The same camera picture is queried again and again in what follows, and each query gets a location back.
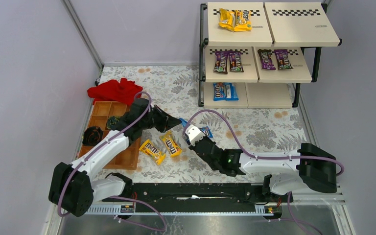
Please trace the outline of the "blue M&M candy bag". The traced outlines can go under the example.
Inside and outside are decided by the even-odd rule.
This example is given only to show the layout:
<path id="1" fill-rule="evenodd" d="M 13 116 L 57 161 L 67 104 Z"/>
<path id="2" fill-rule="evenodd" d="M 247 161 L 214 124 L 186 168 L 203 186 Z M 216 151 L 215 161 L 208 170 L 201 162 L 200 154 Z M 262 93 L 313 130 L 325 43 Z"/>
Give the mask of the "blue M&M candy bag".
<path id="1" fill-rule="evenodd" d="M 185 119 L 183 119 L 183 118 L 179 118 L 179 120 L 181 121 L 181 125 L 185 128 L 186 125 L 187 125 L 187 121 L 186 121 Z M 199 128 L 199 129 L 200 129 L 200 130 L 201 130 L 201 131 L 202 131 L 207 137 L 209 137 L 210 139 L 213 138 L 212 132 L 211 132 L 211 130 L 209 129 L 208 126 L 201 127 L 201 128 Z M 187 135 L 184 137 L 184 140 L 186 141 L 186 143 L 187 143 L 188 145 L 190 145 L 190 141 L 189 141 Z"/>

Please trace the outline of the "blue white candy bag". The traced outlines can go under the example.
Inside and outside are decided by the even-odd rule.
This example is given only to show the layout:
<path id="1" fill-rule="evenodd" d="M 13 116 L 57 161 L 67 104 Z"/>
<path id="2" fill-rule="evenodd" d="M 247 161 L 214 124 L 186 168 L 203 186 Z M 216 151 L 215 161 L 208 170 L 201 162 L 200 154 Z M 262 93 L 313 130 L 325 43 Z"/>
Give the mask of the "blue white candy bag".
<path id="1" fill-rule="evenodd" d="M 226 94 L 226 101 L 238 101 L 238 95 L 236 92 L 235 84 L 233 83 L 224 83 L 225 86 L 225 94 Z"/>

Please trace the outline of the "purple candy bag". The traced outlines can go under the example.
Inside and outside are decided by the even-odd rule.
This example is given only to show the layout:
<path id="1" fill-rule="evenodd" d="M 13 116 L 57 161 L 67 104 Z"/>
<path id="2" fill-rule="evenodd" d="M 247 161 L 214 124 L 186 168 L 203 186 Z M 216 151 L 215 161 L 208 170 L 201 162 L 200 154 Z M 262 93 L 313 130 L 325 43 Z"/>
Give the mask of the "purple candy bag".
<path id="1" fill-rule="evenodd" d="M 272 51 L 269 49 L 258 49 L 257 52 L 260 58 L 262 69 L 274 71 L 276 67 L 271 59 Z"/>
<path id="2" fill-rule="evenodd" d="M 278 63 L 278 70 L 293 69 L 288 57 L 287 49 L 275 49 L 274 54 Z"/>

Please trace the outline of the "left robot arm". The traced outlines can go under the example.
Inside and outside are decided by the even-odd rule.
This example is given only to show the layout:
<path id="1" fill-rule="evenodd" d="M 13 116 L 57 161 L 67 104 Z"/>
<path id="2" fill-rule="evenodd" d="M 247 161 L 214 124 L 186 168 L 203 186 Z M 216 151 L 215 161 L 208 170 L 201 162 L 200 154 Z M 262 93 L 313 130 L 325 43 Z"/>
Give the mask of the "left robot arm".
<path id="1" fill-rule="evenodd" d="M 82 216 L 92 203 L 119 196 L 126 183 L 117 176 L 95 180 L 96 174 L 116 155 L 128 149 L 144 130 L 165 133 L 181 124 L 146 98 L 136 98 L 129 111 L 119 119 L 108 135 L 81 158 L 54 168 L 48 199 L 57 206 L 60 217 Z"/>

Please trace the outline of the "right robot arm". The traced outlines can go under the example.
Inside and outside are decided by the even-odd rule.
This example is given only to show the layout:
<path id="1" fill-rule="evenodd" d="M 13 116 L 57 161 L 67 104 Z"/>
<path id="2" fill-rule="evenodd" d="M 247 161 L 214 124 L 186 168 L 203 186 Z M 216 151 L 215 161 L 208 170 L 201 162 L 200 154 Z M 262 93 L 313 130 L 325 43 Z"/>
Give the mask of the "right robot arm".
<path id="1" fill-rule="evenodd" d="M 266 173 L 265 190 L 276 195 L 309 188 L 320 193 L 337 192 L 336 158 L 311 143 L 289 152 L 264 152 L 247 155 L 241 149 L 222 149 L 208 137 L 188 147 L 212 170 L 235 177 Z"/>

